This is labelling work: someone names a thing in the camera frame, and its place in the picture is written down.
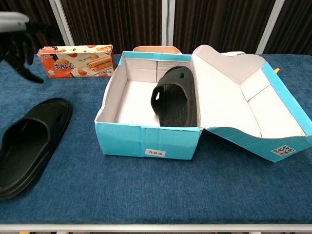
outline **dark curtain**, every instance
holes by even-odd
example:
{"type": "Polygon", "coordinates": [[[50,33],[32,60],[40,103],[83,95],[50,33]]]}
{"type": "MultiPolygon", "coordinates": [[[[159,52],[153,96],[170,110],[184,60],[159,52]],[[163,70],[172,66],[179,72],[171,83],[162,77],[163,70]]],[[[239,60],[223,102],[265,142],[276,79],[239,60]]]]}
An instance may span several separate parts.
{"type": "Polygon", "coordinates": [[[76,45],[112,44],[117,54],[161,45],[162,0],[62,0],[76,45]]]}
{"type": "MultiPolygon", "coordinates": [[[[30,20],[44,22],[59,31],[49,0],[0,0],[0,11],[21,12],[26,14],[30,20]]],[[[64,45],[62,37],[59,41],[54,41],[42,33],[27,35],[32,41],[34,53],[37,53],[38,49],[47,45],[64,45]]]]}
{"type": "Polygon", "coordinates": [[[202,44],[219,52],[255,53],[273,0],[175,0],[174,46],[191,53],[202,44]]]}
{"type": "Polygon", "coordinates": [[[312,0],[286,0],[264,54],[312,55],[312,0]]]}

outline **wafer roll image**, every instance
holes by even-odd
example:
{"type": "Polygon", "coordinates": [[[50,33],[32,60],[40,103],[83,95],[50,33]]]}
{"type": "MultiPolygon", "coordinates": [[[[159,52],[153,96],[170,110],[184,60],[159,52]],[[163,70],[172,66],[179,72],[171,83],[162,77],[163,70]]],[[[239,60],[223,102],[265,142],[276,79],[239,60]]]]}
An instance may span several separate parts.
{"type": "Polygon", "coordinates": [[[111,45],[104,45],[101,47],[97,47],[97,51],[103,51],[103,50],[111,50],[112,46],[111,45]]]}
{"type": "Polygon", "coordinates": [[[113,66],[112,61],[109,61],[109,62],[106,62],[106,63],[102,63],[102,64],[100,64],[98,66],[92,67],[91,70],[94,71],[94,72],[97,72],[97,71],[99,71],[101,69],[104,69],[106,67],[112,67],[112,66],[113,66]]]}
{"type": "Polygon", "coordinates": [[[92,60],[92,61],[88,62],[87,63],[87,67],[93,68],[93,67],[99,66],[99,65],[101,65],[103,63],[110,62],[110,61],[111,61],[111,57],[97,58],[95,60],[92,60]]]}

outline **box label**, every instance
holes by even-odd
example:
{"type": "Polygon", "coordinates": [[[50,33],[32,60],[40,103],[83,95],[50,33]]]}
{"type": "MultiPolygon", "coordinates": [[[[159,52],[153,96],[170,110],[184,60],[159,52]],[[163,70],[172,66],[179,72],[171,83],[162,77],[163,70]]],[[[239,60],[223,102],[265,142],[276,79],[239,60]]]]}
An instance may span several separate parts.
{"type": "Polygon", "coordinates": [[[146,149],[145,150],[146,155],[153,155],[158,157],[165,157],[166,151],[160,151],[160,150],[153,150],[153,149],[146,149]]]}
{"type": "Polygon", "coordinates": [[[271,152],[276,154],[276,155],[278,155],[278,156],[283,157],[283,156],[286,156],[288,154],[296,152],[296,150],[291,148],[291,147],[289,147],[289,146],[287,146],[287,145],[283,145],[283,146],[281,146],[279,148],[271,150],[271,152]]]}

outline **table edge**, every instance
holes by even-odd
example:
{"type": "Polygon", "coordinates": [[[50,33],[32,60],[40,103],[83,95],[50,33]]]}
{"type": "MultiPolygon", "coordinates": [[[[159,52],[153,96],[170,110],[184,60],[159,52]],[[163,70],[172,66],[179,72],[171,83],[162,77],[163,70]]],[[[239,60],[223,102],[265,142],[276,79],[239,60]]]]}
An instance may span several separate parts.
{"type": "Polygon", "coordinates": [[[312,232],[312,224],[0,224],[1,232],[312,232]]]}

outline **blue tablecloth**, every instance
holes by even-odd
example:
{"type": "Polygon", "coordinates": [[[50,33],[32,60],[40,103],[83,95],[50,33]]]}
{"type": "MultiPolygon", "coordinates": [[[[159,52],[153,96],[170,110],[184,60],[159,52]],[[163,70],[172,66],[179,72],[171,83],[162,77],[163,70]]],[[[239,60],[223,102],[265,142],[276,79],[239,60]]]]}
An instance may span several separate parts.
{"type": "MultiPolygon", "coordinates": [[[[312,57],[264,55],[312,117],[312,57]]],[[[108,78],[49,79],[38,58],[22,79],[0,63],[0,136],[37,103],[71,101],[74,113],[39,179],[0,201],[0,223],[312,223],[312,149],[271,163],[204,131],[190,161],[105,156],[94,118],[108,78]]]]}

